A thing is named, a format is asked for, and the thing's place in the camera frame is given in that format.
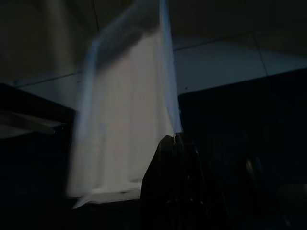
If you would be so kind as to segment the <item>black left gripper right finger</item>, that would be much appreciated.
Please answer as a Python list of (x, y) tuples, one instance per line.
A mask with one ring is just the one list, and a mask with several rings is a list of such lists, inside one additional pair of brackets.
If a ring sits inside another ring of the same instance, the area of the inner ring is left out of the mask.
[(230, 230), (224, 195), (194, 141), (177, 133), (182, 230)]

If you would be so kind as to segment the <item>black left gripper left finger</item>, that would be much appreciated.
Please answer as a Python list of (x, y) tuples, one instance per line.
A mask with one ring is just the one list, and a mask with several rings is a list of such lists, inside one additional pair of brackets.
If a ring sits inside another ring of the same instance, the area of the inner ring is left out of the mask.
[(181, 230), (178, 135), (158, 143), (141, 185), (141, 229)]

